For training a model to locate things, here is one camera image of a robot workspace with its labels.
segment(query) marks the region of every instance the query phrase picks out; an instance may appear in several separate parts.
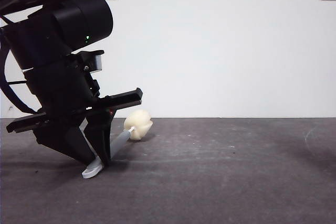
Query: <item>robotic arm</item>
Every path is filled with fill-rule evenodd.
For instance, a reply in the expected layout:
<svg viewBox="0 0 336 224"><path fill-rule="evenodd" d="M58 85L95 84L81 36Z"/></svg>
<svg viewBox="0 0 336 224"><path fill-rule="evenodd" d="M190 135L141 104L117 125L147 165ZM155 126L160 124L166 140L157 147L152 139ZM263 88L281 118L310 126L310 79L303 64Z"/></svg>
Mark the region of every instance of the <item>robotic arm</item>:
<svg viewBox="0 0 336 224"><path fill-rule="evenodd" d="M21 22L5 15L30 7L42 8ZM0 0L0 87L21 111L33 115L14 120L9 132L33 130L39 144L89 165L96 156L79 125L86 118L84 133L94 151L109 165L110 127L116 110L141 104L137 88L123 94L99 97L99 85L91 72L101 69L104 51L82 51L84 46L108 37L113 29L111 10L105 0ZM22 69L25 81L7 82L4 74L9 50ZM42 108L35 112L11 89L26 83Z"/></svg>

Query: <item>white wall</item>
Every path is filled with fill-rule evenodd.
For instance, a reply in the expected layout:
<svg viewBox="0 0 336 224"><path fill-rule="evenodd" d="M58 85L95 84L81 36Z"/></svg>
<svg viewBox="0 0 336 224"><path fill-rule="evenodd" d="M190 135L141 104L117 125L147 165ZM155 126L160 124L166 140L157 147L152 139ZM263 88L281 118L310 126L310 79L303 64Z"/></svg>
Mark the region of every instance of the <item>white wall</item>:
<svg viewBox="0 0 336 224"><path fill-rule="evenodd" d="M113 33L89 47L106 51L94 74L102 95L141 87L142 107L157 117L336 116L336 2L108 3ZM20 79L13 59L7 76ZM3 117L21 115L9 106L2 98Z"/></svg>

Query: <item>black strap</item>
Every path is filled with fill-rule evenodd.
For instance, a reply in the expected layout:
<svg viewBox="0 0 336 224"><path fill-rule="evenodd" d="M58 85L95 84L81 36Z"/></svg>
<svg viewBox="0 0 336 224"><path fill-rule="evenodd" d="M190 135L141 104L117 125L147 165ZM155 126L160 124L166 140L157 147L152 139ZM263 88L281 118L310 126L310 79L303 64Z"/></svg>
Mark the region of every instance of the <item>black strap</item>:
<svg viewBox="0 0 336 224"><path fill-rule="evenodd" d="M36 111L29 108L20 98L15 94L12 88L9 86L5 76L5 64L10 50L10 46L7 43L5 37L0 34L0 88L4 92L5 96L12 102L12 104L24 113L37 114Z"/></svg>

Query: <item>gray floor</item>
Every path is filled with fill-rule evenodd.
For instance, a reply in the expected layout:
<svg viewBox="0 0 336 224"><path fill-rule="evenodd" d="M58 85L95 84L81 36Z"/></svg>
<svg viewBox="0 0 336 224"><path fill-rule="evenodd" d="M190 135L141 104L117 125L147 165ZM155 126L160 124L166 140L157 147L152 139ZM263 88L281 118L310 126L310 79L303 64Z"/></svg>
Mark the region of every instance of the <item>gray floor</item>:
<svg viewBox="0 0 336 224"><path fill-rule="evenodd" d="M84 180L1 120L1 223L336 223L336 119L153 121Z"/></svg>

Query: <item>gray handle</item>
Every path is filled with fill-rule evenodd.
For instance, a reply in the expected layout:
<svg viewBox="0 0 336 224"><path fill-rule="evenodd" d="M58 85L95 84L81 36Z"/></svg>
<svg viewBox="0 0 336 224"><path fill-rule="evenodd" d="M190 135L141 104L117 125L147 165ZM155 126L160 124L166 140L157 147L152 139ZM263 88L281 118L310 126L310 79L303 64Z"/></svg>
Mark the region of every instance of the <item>gray handle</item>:
<svg viewBox="0 0 336 224"><path fill-rule="evenodd" d="M111 158L123 147L123 145L127 142L131 137L131 132L123 131L119 136L113 140L110 145L111 149Z"/></svg>

